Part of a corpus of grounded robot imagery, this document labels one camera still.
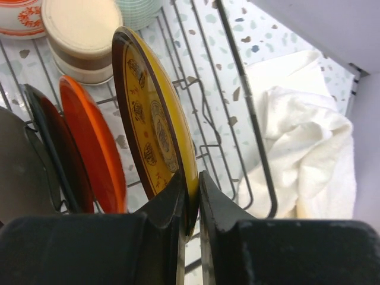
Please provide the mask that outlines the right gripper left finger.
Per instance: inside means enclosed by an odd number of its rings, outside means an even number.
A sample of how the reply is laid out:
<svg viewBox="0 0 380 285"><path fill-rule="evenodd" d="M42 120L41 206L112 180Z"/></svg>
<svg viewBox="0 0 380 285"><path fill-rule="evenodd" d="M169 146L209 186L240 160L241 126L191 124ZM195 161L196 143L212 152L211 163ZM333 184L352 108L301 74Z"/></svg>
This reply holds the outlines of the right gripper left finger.
<svg viewBox="0 0 380 285"><path fill-rule="evenodd" d="M18 218L1 229L2 284L183 284L185 190L175 174L131 214Z"/></svg>

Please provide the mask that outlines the yellow patterned plate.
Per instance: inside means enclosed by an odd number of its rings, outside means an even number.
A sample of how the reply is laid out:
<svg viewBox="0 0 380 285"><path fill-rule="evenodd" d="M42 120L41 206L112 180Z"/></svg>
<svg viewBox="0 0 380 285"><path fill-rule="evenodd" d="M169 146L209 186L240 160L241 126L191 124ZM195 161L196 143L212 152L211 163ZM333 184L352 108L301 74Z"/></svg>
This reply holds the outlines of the yellow patterned plate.
<svg viewBox="0 0 380 285"><path fill-rule="evenodd" d="M186 235L198 215L195 149L182 105L153 50L133 30L118 27L112 39L116 97L129 148L148 199L180 176Z"/></svg>

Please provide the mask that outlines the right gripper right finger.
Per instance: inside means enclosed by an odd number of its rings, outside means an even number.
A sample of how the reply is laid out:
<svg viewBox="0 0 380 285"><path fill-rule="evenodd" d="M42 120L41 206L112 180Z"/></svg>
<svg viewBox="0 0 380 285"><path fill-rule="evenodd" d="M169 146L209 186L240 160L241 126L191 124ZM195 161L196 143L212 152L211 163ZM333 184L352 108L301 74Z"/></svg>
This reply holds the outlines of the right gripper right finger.
<svg viewBox="0 0 380 285"><path fill-rule="evenodd" d="M378 284L379 235L354 220L257 219L199 175L204 284Z"/></svg>

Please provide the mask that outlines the orange plate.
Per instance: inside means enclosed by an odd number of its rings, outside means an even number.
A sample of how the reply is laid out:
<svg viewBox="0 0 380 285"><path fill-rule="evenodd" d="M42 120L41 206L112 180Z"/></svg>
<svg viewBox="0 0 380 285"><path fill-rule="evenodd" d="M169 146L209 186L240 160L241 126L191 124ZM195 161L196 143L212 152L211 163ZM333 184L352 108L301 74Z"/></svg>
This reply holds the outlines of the orange plate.
<svg viewBox="0 0 380 285"><path fill-rule="evenodd" d="M125 213L126 181L114 137L98 105L73 78L59 79L64 116L105 213Z"/></svg>

